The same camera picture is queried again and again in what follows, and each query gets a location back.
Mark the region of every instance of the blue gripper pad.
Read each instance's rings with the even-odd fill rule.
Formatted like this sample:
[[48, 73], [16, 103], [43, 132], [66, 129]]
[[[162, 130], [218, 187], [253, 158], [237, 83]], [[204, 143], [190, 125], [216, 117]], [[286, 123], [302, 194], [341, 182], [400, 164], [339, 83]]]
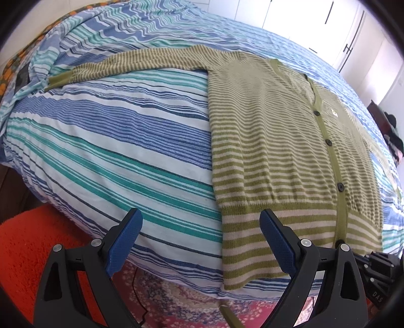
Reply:
[[262, 211], [259, 216], [259, 226], [281, 270], [293, 277], [297, 271], [295, 252], [266, 210]]
[[115, 272], [122, 269], [122, 266], [124, 265], [125, 260], [142, 229], [142, 225], [142, 212], [136, 210], [109, 249], [105, 270], [110, 277], [112, 277]]

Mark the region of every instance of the cabinet handle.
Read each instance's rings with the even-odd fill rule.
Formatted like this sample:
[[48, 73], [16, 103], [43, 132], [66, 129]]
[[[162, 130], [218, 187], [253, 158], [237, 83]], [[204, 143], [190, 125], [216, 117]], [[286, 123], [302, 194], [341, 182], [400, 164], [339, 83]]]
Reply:
[[334, 5], [334, 1], [331, 3], [330, 11], [328, 12], [328, 15], [327, 15], [327, 18], [326, 18], [326, 22], [325, 22], [324, 24], [327, 24], [327, 21], [328, 21], [328, 18], [329, 18], [329, 16], [330, 16], [330, 13], [331, 13], [331, 10], [332, 10], [333, 5]]

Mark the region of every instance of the silver bolt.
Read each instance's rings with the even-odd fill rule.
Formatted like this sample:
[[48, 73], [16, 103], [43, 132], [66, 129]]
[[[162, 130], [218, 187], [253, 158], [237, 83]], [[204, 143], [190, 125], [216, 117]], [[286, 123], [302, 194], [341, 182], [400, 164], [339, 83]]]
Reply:
[[54, 252], [58, 252], [62, 249], [62, 245], [61, 244], [56, 244], [55, 246], [53, 246], [53, 251]]
[[347, 252], [347, 251], [349, 251], [349, 246], [347, 245], [347, 244], [341, 244], [341, 249], [344, 251], [344, 252]]
[[101, 245], [101, 242], [102, 242], [102, 240], [99, 239], [99, 238], [93, 239], [93, 240], [91, 241], [91, 246], [93, 246], [93, 247], [100, 246], [100, 245]]
[[310, 247], [311, 246], [311, 241], [309, 239], [304, 238], [300, 242], [305, 247]]

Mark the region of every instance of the black button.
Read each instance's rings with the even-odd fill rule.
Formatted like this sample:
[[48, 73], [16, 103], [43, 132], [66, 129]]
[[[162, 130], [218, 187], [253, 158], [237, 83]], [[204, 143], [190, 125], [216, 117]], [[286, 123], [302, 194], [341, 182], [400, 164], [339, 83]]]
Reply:
[[345, 186], [341, 182], [337, 183], [337, 187], [339, 192], [343, 192], [345, 190]]
[[338, 240], [335, 242], [335, 248], [338, 248], [339, 245], [341, 245], [341, 244], [345, 244], [344, 239], [338, 239]]

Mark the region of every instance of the striped bed sheet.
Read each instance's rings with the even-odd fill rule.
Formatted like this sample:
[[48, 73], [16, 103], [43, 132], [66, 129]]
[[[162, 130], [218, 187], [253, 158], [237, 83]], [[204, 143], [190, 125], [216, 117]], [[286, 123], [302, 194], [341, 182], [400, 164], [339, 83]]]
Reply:
[[[154, 69], [43, 91], [49, 75], [85, 62], [195, 44], [277, 58], [330, 89], [380, 145], [400, 185], [380, 131], [338, 72], [289, 40], [184, 0], [113, 3], [51, 29], [20, 64], [30, 62], [30, 83], [14, 94], [12, 81], [4, 94], [0, 161], [94, 237], [139, 208], [144, 224], [129, 260], [156, 276], [218, 298], [277, 300], [287, 277], [223, 289], [206, 72]], [[383, 205], [383, 250], [401, 254], [403, 202], [373, 155], [372, 162]], [[317, 278], [313, 293], [321, 274]]]

